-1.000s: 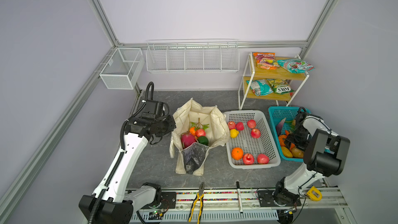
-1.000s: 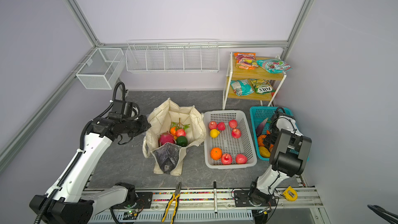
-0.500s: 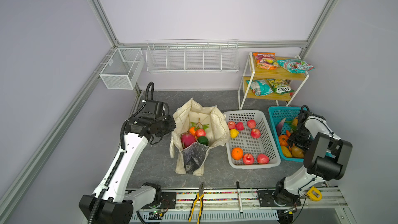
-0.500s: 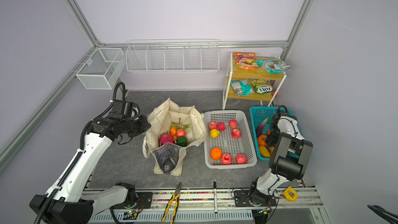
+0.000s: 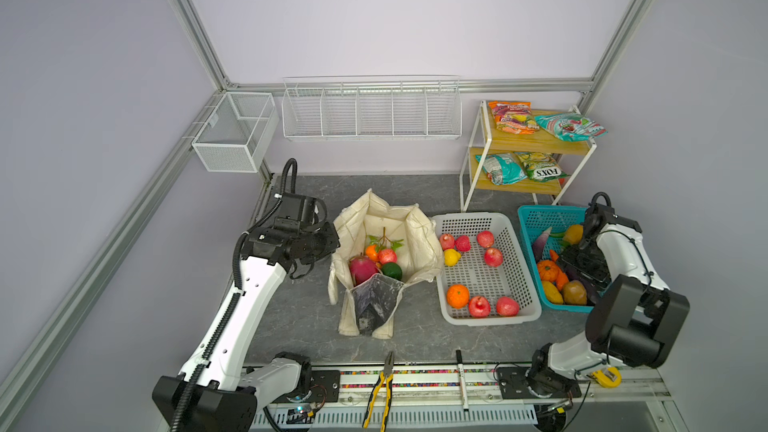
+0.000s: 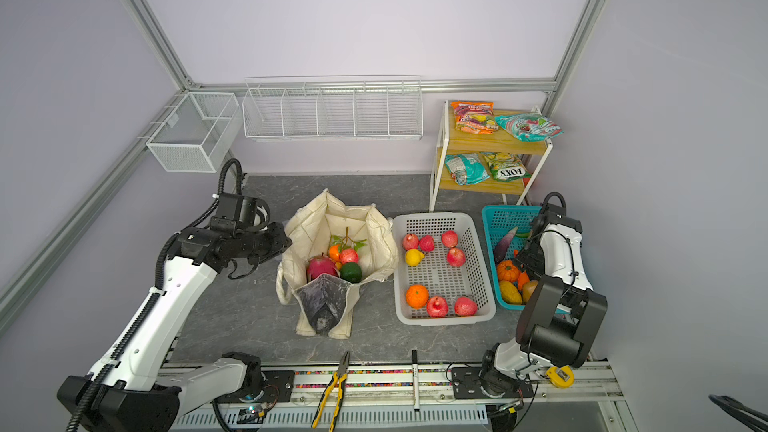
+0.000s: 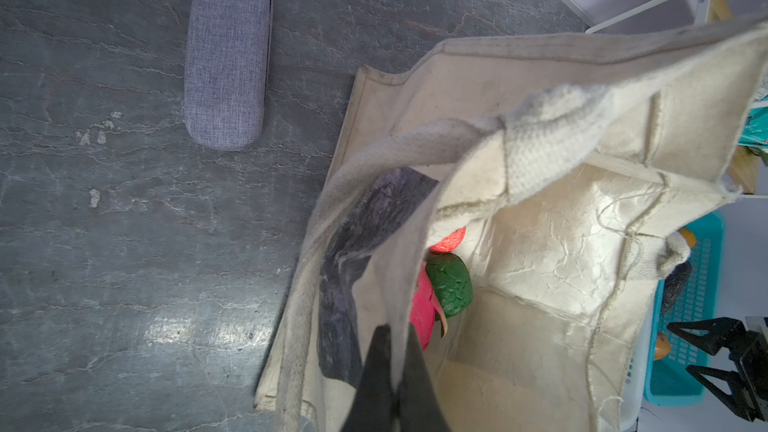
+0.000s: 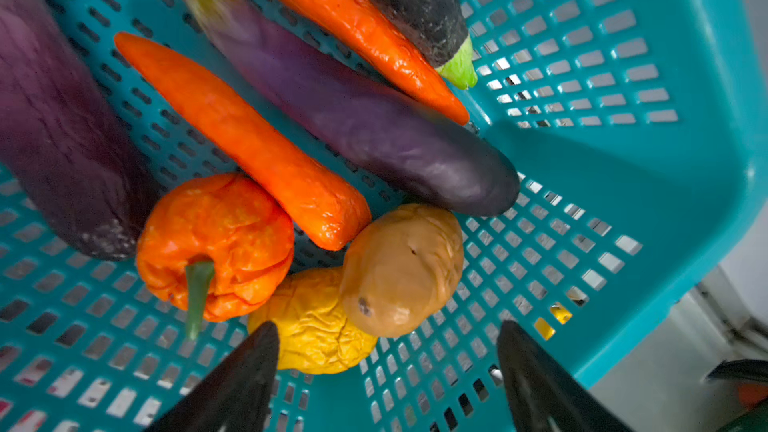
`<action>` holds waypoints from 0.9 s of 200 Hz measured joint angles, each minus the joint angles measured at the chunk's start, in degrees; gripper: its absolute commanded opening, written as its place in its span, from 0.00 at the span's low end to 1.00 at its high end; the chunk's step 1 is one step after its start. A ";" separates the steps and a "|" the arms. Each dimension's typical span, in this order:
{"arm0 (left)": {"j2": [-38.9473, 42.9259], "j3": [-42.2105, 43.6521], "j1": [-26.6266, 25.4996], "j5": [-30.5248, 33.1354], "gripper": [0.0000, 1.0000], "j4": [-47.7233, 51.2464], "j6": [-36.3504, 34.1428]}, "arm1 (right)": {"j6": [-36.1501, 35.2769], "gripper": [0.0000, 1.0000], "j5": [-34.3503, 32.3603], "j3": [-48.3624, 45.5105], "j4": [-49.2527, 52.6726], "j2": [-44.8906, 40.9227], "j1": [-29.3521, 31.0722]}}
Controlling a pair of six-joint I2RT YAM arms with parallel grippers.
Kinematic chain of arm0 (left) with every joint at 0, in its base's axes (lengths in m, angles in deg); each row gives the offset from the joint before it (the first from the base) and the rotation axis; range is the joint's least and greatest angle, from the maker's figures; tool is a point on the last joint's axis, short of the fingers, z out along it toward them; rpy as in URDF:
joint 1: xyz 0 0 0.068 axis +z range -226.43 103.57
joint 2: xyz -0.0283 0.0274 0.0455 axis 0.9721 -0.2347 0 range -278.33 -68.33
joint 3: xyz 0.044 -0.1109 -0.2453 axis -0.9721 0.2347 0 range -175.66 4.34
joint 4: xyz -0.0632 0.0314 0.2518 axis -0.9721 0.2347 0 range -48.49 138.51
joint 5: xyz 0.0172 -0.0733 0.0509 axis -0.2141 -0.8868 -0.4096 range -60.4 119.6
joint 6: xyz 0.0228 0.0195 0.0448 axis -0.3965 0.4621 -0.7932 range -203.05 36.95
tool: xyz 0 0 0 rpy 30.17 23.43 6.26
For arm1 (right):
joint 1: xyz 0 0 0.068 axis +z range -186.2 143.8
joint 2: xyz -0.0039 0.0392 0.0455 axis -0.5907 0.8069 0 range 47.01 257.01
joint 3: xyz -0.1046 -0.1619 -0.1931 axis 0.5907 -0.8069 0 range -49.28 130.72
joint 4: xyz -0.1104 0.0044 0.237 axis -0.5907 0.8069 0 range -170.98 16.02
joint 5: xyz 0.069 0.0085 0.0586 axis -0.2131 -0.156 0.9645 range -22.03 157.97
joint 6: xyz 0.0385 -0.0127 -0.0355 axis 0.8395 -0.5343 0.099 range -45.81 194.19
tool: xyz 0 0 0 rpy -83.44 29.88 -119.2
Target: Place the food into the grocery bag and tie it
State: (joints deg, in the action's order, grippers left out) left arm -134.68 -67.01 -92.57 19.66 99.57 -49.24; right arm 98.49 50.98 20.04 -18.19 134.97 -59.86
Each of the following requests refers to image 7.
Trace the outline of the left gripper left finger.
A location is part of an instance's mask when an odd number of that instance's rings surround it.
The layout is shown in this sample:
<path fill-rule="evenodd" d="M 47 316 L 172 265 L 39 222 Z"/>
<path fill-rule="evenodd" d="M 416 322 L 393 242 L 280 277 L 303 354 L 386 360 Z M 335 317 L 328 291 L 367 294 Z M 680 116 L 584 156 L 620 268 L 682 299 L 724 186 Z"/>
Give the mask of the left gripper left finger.
<path fill-rule="evenodd" d="M 391 385 L 391 330 L 375 329 L 359 387 L 343 432 L 390 432 L 394 428 L 394 392 Z"/>

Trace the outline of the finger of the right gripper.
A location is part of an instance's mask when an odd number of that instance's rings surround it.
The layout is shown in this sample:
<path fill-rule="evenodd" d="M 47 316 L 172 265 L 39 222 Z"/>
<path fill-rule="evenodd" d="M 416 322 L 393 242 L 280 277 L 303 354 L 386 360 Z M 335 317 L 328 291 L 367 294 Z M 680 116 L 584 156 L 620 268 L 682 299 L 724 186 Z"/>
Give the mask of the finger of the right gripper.
<path fill-rule="evenodd" d="M 688 365 L 686 371 L 735 416 L 759 419 L 759 395 L 751 379 L 735 371 Z"/>
<path fill-rule="evenodd" d="M 727 317 L 671 322 L 667 330 L 710 356 L 715 356 L 722 348 L 730 350 L 747 332 L 741 321 Z"/>

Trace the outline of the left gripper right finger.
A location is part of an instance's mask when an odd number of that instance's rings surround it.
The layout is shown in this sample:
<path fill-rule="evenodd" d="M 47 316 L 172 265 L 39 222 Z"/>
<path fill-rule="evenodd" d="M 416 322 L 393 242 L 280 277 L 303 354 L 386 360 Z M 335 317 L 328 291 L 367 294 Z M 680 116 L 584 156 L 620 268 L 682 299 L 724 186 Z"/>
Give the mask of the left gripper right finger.
<path fill-rule="evenodd" d="M 427 370 L 418 333 L 409 325 L 402 378 L 397 389 L 398 420 L 403 432 L 449 432 Z"/>

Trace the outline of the magenta dragon fruit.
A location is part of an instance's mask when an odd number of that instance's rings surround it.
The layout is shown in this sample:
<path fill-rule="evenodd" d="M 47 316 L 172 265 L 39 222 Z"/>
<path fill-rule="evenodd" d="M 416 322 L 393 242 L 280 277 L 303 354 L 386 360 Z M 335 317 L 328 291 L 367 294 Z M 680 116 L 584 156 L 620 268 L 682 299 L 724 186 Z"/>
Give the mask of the magenta dragon fruit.
<path fill-rule="evenodd" d="M 444 337 L 448 330 L 446 315 L 436 295 L 435 289 L 426 272 L 427 263 L 423 262 L 416 290 L 411 304 L 410 323 L 414 326 L 423 350 L 430 344 L 435 323 L 440 324 L 440 333 Z"/>

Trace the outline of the green bell pepper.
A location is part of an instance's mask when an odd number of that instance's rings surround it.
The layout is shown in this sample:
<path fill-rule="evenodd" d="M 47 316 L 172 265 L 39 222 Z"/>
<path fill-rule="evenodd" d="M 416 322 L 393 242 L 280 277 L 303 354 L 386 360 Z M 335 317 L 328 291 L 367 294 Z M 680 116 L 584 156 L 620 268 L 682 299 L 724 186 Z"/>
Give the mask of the green bell pepper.
<path fill-rule="evenodd" d="M 425 270 L 446 317 L 456 316 L 468 308 L 474 298 L 472 279 L 458 255 L 431 253 Z"/>

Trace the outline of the red apple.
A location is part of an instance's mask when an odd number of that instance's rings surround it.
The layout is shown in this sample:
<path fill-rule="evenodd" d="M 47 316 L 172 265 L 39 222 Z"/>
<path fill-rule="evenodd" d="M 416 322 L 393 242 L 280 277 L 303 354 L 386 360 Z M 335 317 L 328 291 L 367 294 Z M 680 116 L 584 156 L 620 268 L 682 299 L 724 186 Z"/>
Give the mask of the red apple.
<path fill-rule="evenodd" d="M 452 253 L 464 241 L 466 231 L 467 229 L 465 227 L 455 230 L 450 235 L 443 238 L 440 242 L 431 245 L 428 248 L 429 252 L 434 254 Z"/>

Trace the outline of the cream canvas grocery bag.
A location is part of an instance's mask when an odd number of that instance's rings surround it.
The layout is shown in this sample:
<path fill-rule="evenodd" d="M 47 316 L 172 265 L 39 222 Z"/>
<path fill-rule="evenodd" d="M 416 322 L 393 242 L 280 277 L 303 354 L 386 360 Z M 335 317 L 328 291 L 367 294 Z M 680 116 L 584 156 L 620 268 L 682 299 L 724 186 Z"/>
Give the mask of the cream canvas grocery bag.
<path fill-rule="evenodd" d="M 277 431 L 342 431 L 375 329 L 394 428 L 428 248 L 474 298 L 422 349 L 450 431 L 617 431 L 678 230 L 724 182 L 767 68 L 767 20 L 641 35 L 449 39 L 410 71 L 362 67 L 254 405 Z"/>

